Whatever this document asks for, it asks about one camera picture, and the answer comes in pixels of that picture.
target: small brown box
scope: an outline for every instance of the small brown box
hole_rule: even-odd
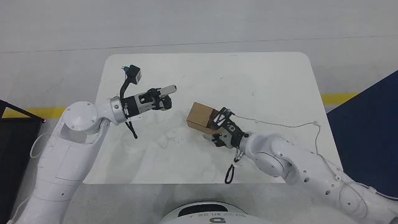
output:
[[[217,113],[217,110],[209,106],[194,102],[187,117],[187,124],[189,127],[206,134],[218,133],[221,130],[216,131],[210,128],[210,121]]]

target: wire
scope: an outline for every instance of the wire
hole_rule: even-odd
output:
[[[33,149],[34,149],[35,145],[37,144],[37,141],[40,140],[40,138],[44,137],[45,135],[49,135],[49,136],[51,137],[51,133],[43,133],[43,134],[41,134],[39,137],[37,137],[37,139],[33,142],[33,145],[32,145],[32,147],[31,147],[31,149],[30,149],[30,153],[29,153],[30,158],[39,157],[39,156],[41,155],[41,153],[43,153],[43,150],[42,150],[42,151],[40,151],[36,156],[33,156],[33,155],[32,155]],[[12,217],[12,219],[10,219],[10,220],[7,222],[7,224],[14,223],[15,217],[17,216],[20,207],[21,207],[31,196],[32,196],[32,195],[29,195],[23,202],[21,202],[21,203],[18,205],[17,210],[15,211],[14,216]]]
[[[287,127],[287,128],[297,128],[297,127],[306,126],[308,124],[314,124],[315,125],[315,123],[316,123],[316,121],[314,121],[314,122],[308,122],[308,123],[305,123],[305,124],[300,124],[298,126],[286,126],[284,124],[265,122],[265,121],[261,121],[261,120],[257,120],[257,119],[245,118],[245,117],[242,117],[242,116],[238,116],[236,114],[234,114],[234,115],[235,115],[235,117],[240,118],[240,119],[246,119],[246,120],[251,120],[251,121],[255,121],[255,122],[261,122],[261,123],[264,123],[264,124],[271,124],[273,126],[283,126],[283,127]]]
[[[235,153],[235,158],[234,158],[234,162],[231,164],[231,166],[228,168],[226,175],[225,175],[225,179],[224,179],[224,183],[225,184],[230,184],[232,183],[232,180],[234,179],[234,173],[235,173],[235,166],[237,165],[236,163],[239,162],[241,160],[241,158],[243,157],[244,152],[240,151],[238,148],[236,148],[236,153]]]
[[[37,141],[38,141],[40,138],[42,138],[43,136],[45,136],[45,135],[49,135],[49,136],[51,137],[51,133],[43,133],[43,134],[41,134],[39,137],[37,137],[37,139],[33,142],[33,145],[32,145],[32,147],[31,147],[31,149],[30,149],[30,153],[29,153],[30,158],[39,157],[39,156],[41,155],[41,153],[43,152],[43,150],[42,150],[42,151],[40,151],[36,156],[33,156],[33,155],[32,155],[32,153],[33,153],[33,148],[35,147]]]
[[[360,185],[360,186],[363,186],[363,187],[365,187],[365,188],[367,188],[367,189],[372,189],[372,190],[375,191],[374,193],[376,193],[376,194],[378,194],[378,195],[380,195],[380,196],[382,196],[382,197],[385,197],[385,198],[388,198],[388,199],[391,199],[391,200],[398,200],[398,197],[391,197],[391,196],[389,196],[389,195],[384,195],[383,193],[378,192],[375,188],[370,187],[370,186],[367,186],[366,184],[362,184],[362,183],[360,183],[360,182],[355,182],[355,184],[358,184],[358,185]]]
[[[134,130],[134,128],[132,127],[132,123],[131,121],[129,122],[125,122],[126,126],[129,128],[129,130],[132,132],[132,135],[134,136],[135,139],[138,138],[136,131]]]
[[[10,220],[7,222],[7,224],[14,223],[14,220],[15,220],[15,217],[17,216],[17,213],[18,213],[18,211],[19,211],[19,208],[20,208],[24,203],[26,203],[26,201],[27,201],[31,196],[32,196],[32,195],[28,196],[23,202],[21,202],[21,203],[19,204],[19,206],[17,207],[17,210],[15,210],[14,216],[12,217],[12,219],[10,219]]]
[[[340,203],[340,209],[342,209],[343,212],[349,213],[349,212],[347,212],[346,210],[344,210],[342,208],[343,203],[341,202],[341,194],[342,194],[343,190],[345,189],[345,187],[349,187],[360,197],[361,201],[364,203],[366,211],[365,211],[365,214],[364,214],[364,216],[362,218],[365,218],[368,215],[368,212],[369,212],[368,204],[366,203],[365,199],[363,199],[362,195],[350,185],[350,184],[356,184],[356,182],[346,182],[344,180],[341,180],[341,181],[344,183],[344,186],[341,188],[341,190],[340,190],[340,192],[338,194],[338,202]],[[353,212],[356,211],[358,208],[359,208],[359,205],[353,210]]]
[[[316,123],[316,121],[314,121],[314,125],[318,126],[318,133],[315,136],[315,152],[317,153],[317,155],[319,155],[319,152],[318,152],[318,137],[319,137],[319,134],[321,133],[321,126],[320,126],[320,124]]]

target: yellow line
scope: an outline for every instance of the yellow line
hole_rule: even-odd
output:
[[[31,108],[25,109],[26,111],[33,113],[43,119],[58,119],[61,117],[65,107],[57,107],[57,108]],[[17,111],[6,109],[3,118],[25,118],[26,115],[22,113],[18,113]]]
[[[324,105],[341,105],[348,101],[352,97],[356,96],[358,93],[326,93],[321,95]],[[44,119],[58,119],[61,117],[63,111],[66,107],[56,107],[56,108],[31,108],[26,109],[26,111],[40,116]],[[7,109],[3,118],[23,118],[25,115],[18,113],[14,110]]]
[[[325,93],[321,95],[324,105],[341,105],[358,93]]]

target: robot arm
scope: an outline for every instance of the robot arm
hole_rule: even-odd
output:
[[[138,83],[141,78],[139,68],[131,65],[129,68],[124,67],[124,71],[127,84]],[[126,82],[122,87],[123,94],[127,88]],[[172,85],[152,88],[128,98],[123,95],[108,98],[101,105],[84,101],[70,105],[47,141],[37,164],[34,191],[16,223],[62,223],[73,194],[94,164],[110,123],[118,125],[149,110],[170,109],[172,105],[168,95],[176,91],[177,87]],[[72,131],[96,134],[96,137],[92,142],[81,144],[73,140]]]
[[[264,173],[282,177],[287,184],[322,199],[331,207],[361,223],[395,223],[398,204],[382,197],[371,187],[355,182],[342,169],[319,154],[294,146],[280,134],[245,133],[223,108],[213,119],[217,145],[238,148]]]

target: black panel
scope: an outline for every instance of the black panel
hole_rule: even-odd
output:
[[[10,219],[41,120],[0,119],[0,223]]]
[[[398,197],[398,72],[328,113],[344,171]]]

